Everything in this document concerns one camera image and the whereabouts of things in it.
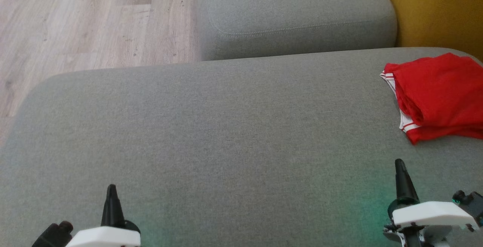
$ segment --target folded garment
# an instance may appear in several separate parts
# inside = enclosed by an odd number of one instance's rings
[[[470,57],[388,63],[381,77],[396,95],[400,129],[413,144],[444,135],[483,139],[483,68]]]

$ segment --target gray ottoman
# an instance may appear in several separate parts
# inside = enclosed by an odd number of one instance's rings
[[[397,246],[382,234],[402,158],[423,201],[483,191],[483,142],[412,146],[373,49],[84,71],[39,85],[0,153],[0,245],[100,224],[107,185],[147,247]],[[455,229],[453,246],[483,233]]]
[[[198,0],[204,60],[393,47],[390,0]]]

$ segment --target red cloth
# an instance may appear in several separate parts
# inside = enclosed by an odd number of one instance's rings
[[[483,68],[470,57],[443,54],[400,65],[388,63],[400,109],[421,127],[413,144],[443,135],[483,139]]]

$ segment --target gray upholstered seat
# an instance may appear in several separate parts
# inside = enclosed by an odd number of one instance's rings
[[[390,0],[198,0],[204,60],[393,47]]]
[[[0,245],[100,224],[107,185],[143,246],[397,246],[382,235],[405,160],[423,201],[481,191],[483,142],[412,146],[388,62],[450,49],[326,52],[53,77],[0,153]],[[453,246],[483,233],[455,229]]]

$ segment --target gray sofa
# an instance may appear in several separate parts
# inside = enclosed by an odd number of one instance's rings
[[[69,73],[22,104],[0,152],[0,245],[53,222],[100,224],[116,184],[143,246],[398,246],[382,234],[405,160],[422,201],[481,191],[483,143],[412,146],[388,62],[459,51],[391,48]],[[483,233],[455,229],[452,246]]]
[[[198,0],[203,60],[394,47],[390,0]]]

